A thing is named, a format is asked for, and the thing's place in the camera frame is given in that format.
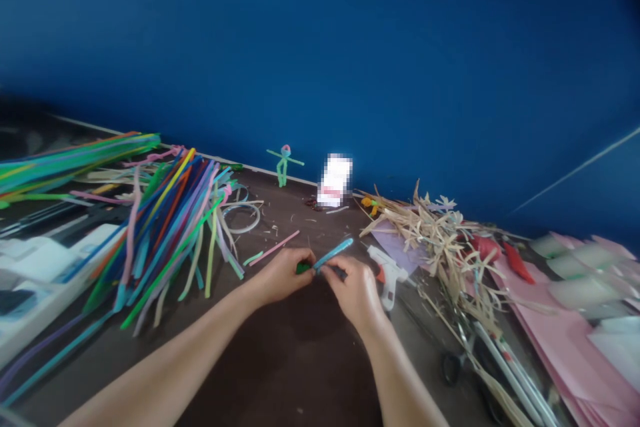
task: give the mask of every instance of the blue craft straw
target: blue craft straw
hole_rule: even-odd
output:
[[[331,250],[327,255],[325,255],[320,260],[318,260],[315,263],[315,265],[313,266],[313,269],[317,273],[320,270],[320,267],[322,267],[324,264],[327,263],[327,260],[330,260],[330,259],[334,258],[337,254],[339,254],[344,249],[349,247],[352,243],[353,243],[353,239],[352,238],[346,239],[344,242],[342,242],[342,244],[338,245],[335,249]]]

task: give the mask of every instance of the blue wall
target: blue wall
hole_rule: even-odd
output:
[[[640,258],[640,134],[501,221],[540,236],[549,228],[592,234],[627,246]]]
[[[638,26],[633,0],[0,0],[0,83],[269,169],[289,143],[307,179],[349,153],[356,187],[500,220],[640,124]]]

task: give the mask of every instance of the glue gun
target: glue gun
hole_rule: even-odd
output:
[[[409,283],[412,286],[415,286],[415,282],[409,279],[409,274],[406,270],[398,267],[398,264],[396,264],[391,257],[382,252],[379,248],[369,246],[367,248],[367,253],[369,254],[369,257],[371,257],[380,267],[380,273],[376,276],[376,279],[382,282],[385,286],[380,300],[382,301],[383,308],[389,312],[393,309],[393,304],[395,303],[395,282],[404,282],[405,280],[409,280]]]

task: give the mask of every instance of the bundle of pipe cleaners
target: bundle of pipe cleaners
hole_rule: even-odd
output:
[[[70,280],[83,269],[93,256],[113,239],[117,241],[93,272],[95,285],[80,316],[66,326],[27,350],[0,378],[2,405],[12,405],[40,378],[50,372],[77,346],[90,338],[104,323],[118,312],[128,312],[122,329],[135,324],[137,336],[155,304],[154,326],[160,323],[163,302],[169,286],[175,282],[183,263],[189,265],[186,285],[180,295],[182,300],[197,278],[199,288],[205,296],[211,295],[211,270],[213,253],[217,243],[225,261],[229,262],[240,279],[244,271],[237,261],[237,250],[231,232],[224,220],[221,206],[233,190],[242,187],[231,179],[229,167],[220,170],[213,160],[197,155],[194,149],[180,149],[172,162],[160,163],[148,181],[144,192],[141,189],[140,171],[143,163],[137,163],[133,175],[133,203],[129,219],[98,246],[88,258],[70,272]],[[198,268],[198,259],[203,244],[205,224],[211,230],[205,278]],[[190,262],[185,262],[192,255]],[[34,355],[51,342],[71,331],[82,319],[111,302],[112,307],[96,322],[67,344],[48,363],[42,366],[22,386],[7,395],[8,386]]]
[[[0,201],[9,203],[64,185],[96,167],[144,153],[160,144],[156,134],[124,133],[105,140],[0,162]]]

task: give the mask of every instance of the table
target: table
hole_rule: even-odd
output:
[[[65,127],[59,125],[57,128],[64,130]],[[76,125],[69,129],[79,132]],[[350,200],[349,209],[331,215],[307,207],[305,201],[316,190],[312,185],[289,181],[281,189],[275,176],[248,169],[235,174],[234,178],[249,187],[252,199],[265,200],[260,224],[241,235],[237,242],[241,260],[270,248],[295,230],[301,230],[301,233],[288,246],[311,246],[319,258],[346,236],[357,240],[359,232],[369,222],[353,200]],[[0,222],[0,227],[13,216],[45,206],[43,202],[16,205],[11,208],[15,208],[13,212],[7,210],[0,215],[11,216]],[[229,215],[232,228],[246,224],[242,215]],[[375,244],[371,236],[365,241]],[[204,245],[208,245],[207,236]],[[119,329],[124,315],[115,316],[100,334],[16,403],[16,412],[38,426],[56,425],[128,368],[182,332],[240,284],[231,266],[224,264],[219,251],[216,252],[212,298],[205,299],[203,292],[193,287],[184,302],[177,302],[184,286],[184,280],[179,278],[169,291],[165,314],[157,329],[148,325],[140,338],[132,338],[132,328]],[[366,247],[358,241],[346,253],[373,266]],[[201,256],[201,265],[205,257]],[[249,268],[247,278],[263,265],[265,262]],[[185,275],[186,269],[183,269],[181,276]],[[437,280],[427,278],[426,289],[432,298],[441,298]],[[429,332],[421,329],[399,302],[391,312],[391,321],[414,367],[450,425],[467,425],[470,421],[478,426],[491,425],[476,389],[475,376],[464,375],[456,388],[446,387],[441,379],[442,352],[461,352],[442,321],[423,307],[415,290],[400,285],[397,295],[428,326]],[[69,306],[39,338],[76,316],[86,297],[87,294]],[[534,378],[548,385],[546,372],[517,320],[510,312],[500,317],[505,335],[525,367]],[[55,349],[45,349],[38,355],[17,377],[16,384],[40,367],[59,347],[60,344],[56,344]],[[258,423],[265,426],[382,423],[366,352],[322,278],[251,316],[178,422],[190,426],[254,426]]]

